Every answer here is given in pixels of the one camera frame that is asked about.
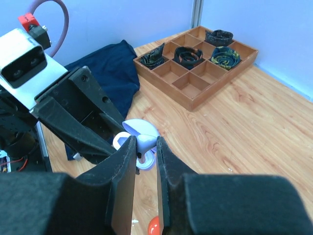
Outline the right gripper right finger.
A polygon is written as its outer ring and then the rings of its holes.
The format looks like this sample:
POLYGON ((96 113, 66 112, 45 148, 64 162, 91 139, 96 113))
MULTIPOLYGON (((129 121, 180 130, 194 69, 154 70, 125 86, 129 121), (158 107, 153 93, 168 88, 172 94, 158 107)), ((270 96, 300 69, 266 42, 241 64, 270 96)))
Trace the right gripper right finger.
POLYGON ((158 137, 162 235, 310 235, 313 223, 293 184, 277 175, 199 174, 158 137))

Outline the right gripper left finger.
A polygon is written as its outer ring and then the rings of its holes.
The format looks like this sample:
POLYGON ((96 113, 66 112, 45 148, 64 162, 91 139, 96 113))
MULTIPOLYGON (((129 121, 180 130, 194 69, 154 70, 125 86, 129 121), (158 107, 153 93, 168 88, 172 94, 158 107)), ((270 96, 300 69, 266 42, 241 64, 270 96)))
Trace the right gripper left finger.
POLYGON ((0 176, 3 235, 131 233, 136 138, 80 176, 21 172, 0 176))

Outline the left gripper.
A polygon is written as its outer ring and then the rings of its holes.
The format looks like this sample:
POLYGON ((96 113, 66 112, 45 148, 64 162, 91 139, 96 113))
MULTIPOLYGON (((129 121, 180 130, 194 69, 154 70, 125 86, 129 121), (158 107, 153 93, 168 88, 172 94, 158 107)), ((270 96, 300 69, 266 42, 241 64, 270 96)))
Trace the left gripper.
POLYGON ((92 164, 116 152, 108 143, 125 120, 87 67, 76 67, 37 96, 33 114, 92 164))

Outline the orange earbud case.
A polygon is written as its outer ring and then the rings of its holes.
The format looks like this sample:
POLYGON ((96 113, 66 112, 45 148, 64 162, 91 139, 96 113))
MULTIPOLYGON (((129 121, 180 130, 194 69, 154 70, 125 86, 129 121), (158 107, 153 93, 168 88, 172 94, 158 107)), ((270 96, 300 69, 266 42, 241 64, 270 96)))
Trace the orange earbud case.
POLYGON ((155 216, 148 225, 148 235, 160 235, 159 217, 155 216))

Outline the purple earbud case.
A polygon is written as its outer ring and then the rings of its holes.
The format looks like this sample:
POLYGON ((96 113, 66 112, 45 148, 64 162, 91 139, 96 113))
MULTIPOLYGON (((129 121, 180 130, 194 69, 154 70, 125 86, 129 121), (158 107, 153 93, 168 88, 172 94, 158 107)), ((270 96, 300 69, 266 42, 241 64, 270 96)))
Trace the purple earbud case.
POLYGON ((122 122, 125 131, 118 133, 112 145, 118 150, 130 136, 136 137, 137 160, 136 167, 149 171, 156 164, 157 138, 159 131, 154 125, 144 119, 128 119, 122 122))

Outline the purple earbud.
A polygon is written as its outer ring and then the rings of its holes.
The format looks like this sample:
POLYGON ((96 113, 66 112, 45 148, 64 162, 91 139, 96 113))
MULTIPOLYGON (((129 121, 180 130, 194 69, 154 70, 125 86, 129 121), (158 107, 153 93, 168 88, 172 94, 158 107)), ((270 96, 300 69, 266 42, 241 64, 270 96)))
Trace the purple earbud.
POLYGON ((145 154, 157 144, 157 137, 151 135, 140 134, 136 137, 137 158, 141 164, 146 162, 145 154))

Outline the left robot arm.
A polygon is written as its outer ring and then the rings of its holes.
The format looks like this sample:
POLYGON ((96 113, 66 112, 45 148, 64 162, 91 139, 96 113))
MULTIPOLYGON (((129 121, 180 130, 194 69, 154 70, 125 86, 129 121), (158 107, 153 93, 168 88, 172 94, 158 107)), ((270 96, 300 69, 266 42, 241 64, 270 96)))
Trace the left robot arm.
POLYGON ((66 72, 29 101, 27 108, 0 90, 0 147, 13 160, 46 163, 39 123, 92 164, 115 152, 109 141, 123 131, 124 117, 88 68, 66 72))

